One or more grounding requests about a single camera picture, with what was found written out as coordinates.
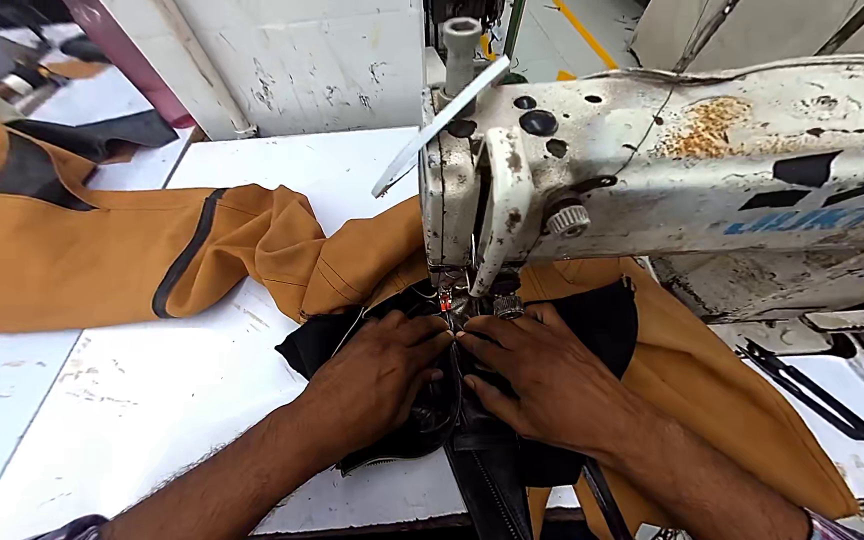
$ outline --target shirt sleeve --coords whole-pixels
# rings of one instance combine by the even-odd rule
[[[827,520],[811,510],[805,510],[811,522],[812,534],[808,540],[864,540],[864,534],[844,524]]]
[[[62,528],[32,536],[29,540],[99,540],[99,528],[108,522],[108,519],[95,514],[83,516],[69,521]]]

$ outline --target white wall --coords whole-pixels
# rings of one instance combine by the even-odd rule
[[[154,0],[102,0],[212,140],[235,138]],[[417,125],[421,0],[177,0],[263,137]]]
[[[742,0],[686,71],[742,68],[811,56],[864,0]],[[671,69],[686,49],[699,14],[708,20],[725,0],[652,0],[631,48],[644,68]],[[864,52],[864,28],[840,52]]]

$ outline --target white work surface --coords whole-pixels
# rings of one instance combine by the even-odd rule
[[[46,29],[46,35],[54,38],[56,34],[70,36],[76,33],[76,29],[69,25],[57,26],[61,28]],[[63,59],[61,56],[61,53],[53,53],[49,58],[58,61]],[[110,67],[95,79],[72,81],[42,104],[30,118],[79,125],[147,111],[151,107],[117,68]],[[129,162],[100,165],[90,179],[90,188],[162,188],[186,151],[192,131],[178,129],[177,140],[162,148],[140,148]],[[0,334],[0,476],[81,332],[70,329]]]
[[[415,194],[412,171],[385,198],[369,195],[414,132],[198,143],[169,188],[284,185],[308,196],[331,235],[348,219],[376,215]],[[195,317],[85,330],[0,479],[0,539],[42,533],[85,514],[113,516],[294,399],[305,381],[274,347],[296,327],[263,287],[245,279]],[[838,360],[787,362],[864,417],[864,385],[854,376],[846,383]],[[793,405],[863,497],[864,477],[855,472],[864,469],[864,443],[845,439],[798,401]],[[551,507],[576,505],[568,488],[550,501]],[[323,472],[256,532],[341,530],[463,511],[449,464],[437,451],[345,478]]]

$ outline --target yellow floor marking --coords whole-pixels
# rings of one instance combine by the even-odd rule
[[[588,46],[595,51],[595,54],[599,55],[599,58],[602,59],[603,64],[606,65],[608,69],[618,69],[618,64],[615,60],[609,55],[609,52],[606,51],[602,45],[595,39],[595,37],[586,30],[585,26],[582,26],[582,23],[579,22],[579,19],[575,18],[575,14],[572,13],[572,10],[569,9],[569,6],[566,5],[562,0],[552,0],[552,2],[556,5],[558,10],[562,15],[568,19],[568,22],[572,23],[572,26],[579,32],[579,35],[582,36],[582,39],[585,40],[585,43],[588,43]]]
[[[489,50],[489,35],[487,33],[479,36],[479,45],[482,46],[482,54],[491,62],[498,58],[498,54]]]

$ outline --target juki logo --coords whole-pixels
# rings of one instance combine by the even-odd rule
[[[748,233],[785,233],[815,229],[851,229],[864,221],[864,206],[858,208],[818,208],[810,211],[792,210],[767,213],[751,223],[732,223],[724,235]]]

